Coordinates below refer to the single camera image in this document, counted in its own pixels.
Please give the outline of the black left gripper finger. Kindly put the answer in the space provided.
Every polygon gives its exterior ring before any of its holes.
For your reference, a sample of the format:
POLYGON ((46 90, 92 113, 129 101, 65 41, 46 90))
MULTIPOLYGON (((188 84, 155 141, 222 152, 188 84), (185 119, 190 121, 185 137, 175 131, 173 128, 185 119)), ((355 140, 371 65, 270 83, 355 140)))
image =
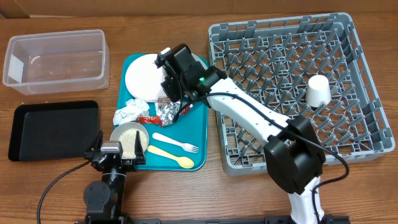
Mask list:
POLYGON ((103 143, 103 131, 100 130, 98 135, 95 137, 93 143, 85 151, 85 155, 94 156, 95 153, 100 150, 102 143, 103 143))
POLYGON ((134 154, 136 156, 136 164, 146 164, 146 157, 142 148, 141 136, 139 131, 136 131, 134 154))

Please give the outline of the grey round plate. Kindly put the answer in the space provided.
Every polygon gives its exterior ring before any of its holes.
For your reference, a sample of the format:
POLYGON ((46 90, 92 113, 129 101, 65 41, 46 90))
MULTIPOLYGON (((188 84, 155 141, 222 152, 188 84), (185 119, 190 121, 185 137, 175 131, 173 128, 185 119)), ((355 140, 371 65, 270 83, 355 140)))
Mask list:
MULTIPOLYGON (((160 53, 164 55, 164 54, 168 53, 169 51, 171 51, 171 48, 170 48, 170 47, 167 47, 167 48, 163 49, 163 51, 161 51, 160 53)), ((207 64, 206 64, 199 56, 197 56, 197 55, 195 55, 194 53, 192 53, 192 57, 193 57, 197 62, 199 62, 199 63, 202 65, 202 67, 203 67, 204 69, 207 69, 207 68, 208 68, 207 64)))

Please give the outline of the silver foil wrapper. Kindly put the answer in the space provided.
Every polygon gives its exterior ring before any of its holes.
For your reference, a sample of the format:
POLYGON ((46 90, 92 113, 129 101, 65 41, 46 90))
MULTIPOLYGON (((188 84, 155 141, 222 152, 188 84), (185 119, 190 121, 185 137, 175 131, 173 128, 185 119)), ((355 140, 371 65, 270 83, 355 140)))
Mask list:
POLYGON ((156 115, 160 119, 161 126, 168 126, 173 123, 173 118, 180 107, 186 105, 186 102, 172 102, 169 99, 161 99, 154 103, 156 115))

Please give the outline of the pink round plate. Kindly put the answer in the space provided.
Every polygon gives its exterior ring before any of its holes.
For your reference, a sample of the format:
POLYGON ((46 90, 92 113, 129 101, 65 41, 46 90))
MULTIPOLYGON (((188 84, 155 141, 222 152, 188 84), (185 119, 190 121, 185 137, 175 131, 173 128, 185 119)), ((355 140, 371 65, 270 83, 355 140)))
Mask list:
POLYGON ((146 102, 166 98, 161 83, 165 81, 165 71, 157 68, 157 54, 145 54, 135 59, 127 68, 125 84, 128 92, 146 102))

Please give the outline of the white plastic fork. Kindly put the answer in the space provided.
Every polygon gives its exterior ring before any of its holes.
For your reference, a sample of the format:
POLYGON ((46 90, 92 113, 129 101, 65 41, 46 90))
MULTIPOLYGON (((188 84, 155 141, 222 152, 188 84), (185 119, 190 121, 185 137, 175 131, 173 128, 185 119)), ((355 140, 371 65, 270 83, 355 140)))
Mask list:
POLYGON ((176 141, 176 140, 174 140, 172 138, 169 138, 169 137, 167 137, 167 136, 165 136, 163 134, 160 134, 160 133, 153 133, 152 137, 155 140, 166 142, 166 143, 169 143, 169 144, 173 144, 175 146, 179 146, 184 151, 187 151, 187 152, 191 152, 191 153, 198 153, 199 152, 199 147, 197 147, 197 146, 194 146, 194 145, 189 144, 189 143, 182 143, 182 142, 176 141))

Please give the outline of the yellow plastic spoon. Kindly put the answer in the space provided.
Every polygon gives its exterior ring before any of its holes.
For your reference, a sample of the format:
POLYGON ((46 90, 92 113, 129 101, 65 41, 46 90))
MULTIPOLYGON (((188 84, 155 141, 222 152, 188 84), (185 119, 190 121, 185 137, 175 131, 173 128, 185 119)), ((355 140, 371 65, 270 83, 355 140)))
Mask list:
POLYGON ((184 169, 191 169, 195 165, 194 162, 188 157, 178 157, 152 145, 148 146, 147 151, 156 154, 158 156, 171 159, 177 162, 177 164, 184 169))

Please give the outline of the white plastic cup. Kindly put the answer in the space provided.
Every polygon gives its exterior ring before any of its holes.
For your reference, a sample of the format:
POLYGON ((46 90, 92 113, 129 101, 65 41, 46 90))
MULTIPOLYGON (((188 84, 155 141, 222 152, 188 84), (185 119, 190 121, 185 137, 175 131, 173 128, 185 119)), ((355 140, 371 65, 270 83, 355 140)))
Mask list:
POLYGON ((324 75, 315 75, 308 80, 305 100, 311 107, 327 105, 331 101, 329 81, 324 75))

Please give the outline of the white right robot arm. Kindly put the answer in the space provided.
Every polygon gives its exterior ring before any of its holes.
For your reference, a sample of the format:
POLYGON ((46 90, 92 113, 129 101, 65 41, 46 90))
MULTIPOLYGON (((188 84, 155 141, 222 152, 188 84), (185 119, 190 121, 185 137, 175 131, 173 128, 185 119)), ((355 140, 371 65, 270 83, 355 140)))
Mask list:
POLYGON ((260 142, 272 180, 289 195, 294 223, 320 223, 324 212, 317 194, 326 161, 307 118, 277 113, 243 92, 227 74, 205 68, 186 44, 166 48, 154 61, 165 71, 161 86, 173 101, 188 96, 229 116, 260 142))

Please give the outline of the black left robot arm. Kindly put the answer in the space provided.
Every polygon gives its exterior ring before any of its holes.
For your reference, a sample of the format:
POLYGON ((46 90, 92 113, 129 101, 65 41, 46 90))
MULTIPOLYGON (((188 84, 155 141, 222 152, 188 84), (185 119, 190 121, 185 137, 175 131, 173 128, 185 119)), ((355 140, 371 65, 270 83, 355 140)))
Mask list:
POLYGON ((101 180, 89 184, 83 194, 86 204, 85 223, 133 223, 129 214, 123 212, 126 173, 137 171, 138 165, 146 164, 141 138, 136 134, 134 159, 123 159, 119 141, 103 142, 100 131, 84 158, 93 168, 102 173, 101 180))

